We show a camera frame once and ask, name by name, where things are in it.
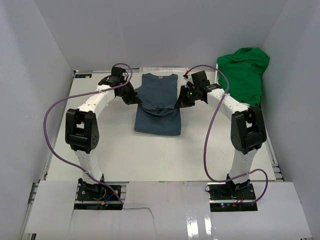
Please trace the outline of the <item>blue t shirt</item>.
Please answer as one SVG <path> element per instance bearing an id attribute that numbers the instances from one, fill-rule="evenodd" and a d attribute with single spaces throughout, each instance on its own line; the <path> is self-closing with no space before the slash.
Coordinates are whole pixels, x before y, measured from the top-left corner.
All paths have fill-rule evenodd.
<path id="1" fill-rule="evenodd" d="M 179 136 L 181 114 L 178 100 L 178 75 L 142 75 L 141 86 L 136 89 L 142 103 L 137 106 L 134 130 L 158 136 Z"/>

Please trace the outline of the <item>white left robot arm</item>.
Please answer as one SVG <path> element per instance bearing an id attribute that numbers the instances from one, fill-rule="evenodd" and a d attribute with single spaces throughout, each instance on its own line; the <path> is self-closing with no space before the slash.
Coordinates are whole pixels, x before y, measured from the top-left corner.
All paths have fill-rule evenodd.
<path id="1" fill-rule="evenodd" d="M 76 109 L 68 109 L 65 117 L 65 142 L 74 151 L 79 166 L 83 169 L 82 178 L 78 180 L 86 194 L 95 200 L 102 200 L 107 195 L 108 187 L 99 167 L 95 148 L 98 146 L 100 134 L 98 117 L 108 104 L 116 97 L 122 98 L 126 105 L 140 104 L 138 93 L 129 79 L 131 69 L 115 64 L 111 73 L 97 85 L 96 93 L 90 96 Z"/>

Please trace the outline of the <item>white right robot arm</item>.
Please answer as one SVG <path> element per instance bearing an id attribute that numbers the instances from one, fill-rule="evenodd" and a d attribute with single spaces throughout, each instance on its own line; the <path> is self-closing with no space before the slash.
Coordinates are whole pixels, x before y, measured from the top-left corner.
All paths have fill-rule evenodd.
<path id="1" fill-rule="evenodd" d="M 204 70 L 186 73 L 184 78 L 191 78 L 191 81 L 181 86 L 174 105 L 176 109 L 193 107 L 196 101 L 203 101 L 216 108 L 215 116 L 222 113 L 230 120 L 230 140 L 234 155 L 231 169 L 223 183 L 226 185 L 226 195 L 236 200 L 250 185 L 253 159 L 267 140 L 262 110 L 237 101 L 219 84 L 210 83 Z"/>

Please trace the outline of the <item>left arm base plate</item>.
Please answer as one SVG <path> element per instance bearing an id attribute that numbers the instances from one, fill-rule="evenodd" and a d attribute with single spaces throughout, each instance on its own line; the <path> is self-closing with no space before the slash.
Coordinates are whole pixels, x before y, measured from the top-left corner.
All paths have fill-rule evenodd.
<path id="1" fill-rule="evenodd" d="M 114 192 L 108 187 L 101 185 L 79 185 L 74 203 L 75 210 L 101 210 L 120 211 L 123 209 L 119 202 L 121 197 L 121 185 L 111 185 Z"/>

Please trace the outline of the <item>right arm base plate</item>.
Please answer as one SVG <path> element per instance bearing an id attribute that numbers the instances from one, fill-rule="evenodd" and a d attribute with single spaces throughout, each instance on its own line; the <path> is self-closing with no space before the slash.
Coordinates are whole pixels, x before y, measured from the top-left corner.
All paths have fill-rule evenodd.
<path id="1" fill-rule="evenodd" d="M 209 205 L 212 213 L 256 212 L 257 204 L 253 184 L 236 192 L 226 184 L 208 184 L 205 191 L 209 193 Z"/>

